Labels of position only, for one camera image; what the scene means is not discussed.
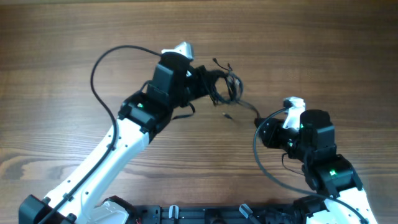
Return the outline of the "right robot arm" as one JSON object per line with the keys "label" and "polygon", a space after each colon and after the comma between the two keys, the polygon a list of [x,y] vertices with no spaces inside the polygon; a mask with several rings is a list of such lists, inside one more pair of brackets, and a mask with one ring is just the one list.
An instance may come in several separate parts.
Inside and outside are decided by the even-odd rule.
{"label": "right robot arm", "polygon": [[309,190],[285,184],[264,166],[263,173],[280,186],[303,197],[287,205],[265,208],[264,223],[375,223],[368,198],[353,165],[337,153],[335,127],[322,110],[306,110],[299,116],[298,129],[284,128],[283,120],[271,114],[254,120],[256,132],[267,148],[282,149],[302,162]]}

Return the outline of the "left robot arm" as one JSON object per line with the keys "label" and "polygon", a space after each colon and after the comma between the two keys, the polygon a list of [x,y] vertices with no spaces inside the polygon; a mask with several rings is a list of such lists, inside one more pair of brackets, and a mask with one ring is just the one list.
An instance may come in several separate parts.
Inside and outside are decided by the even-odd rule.
{"label": "left robot arm", "polygon": [[163,50],[147,91],[125,100],[112,127],[90,155],[43,199],[29,195],[19,223],[87,223],[95,206],[126,164],[172,120],[173,110],[199,98],[191,52]]}

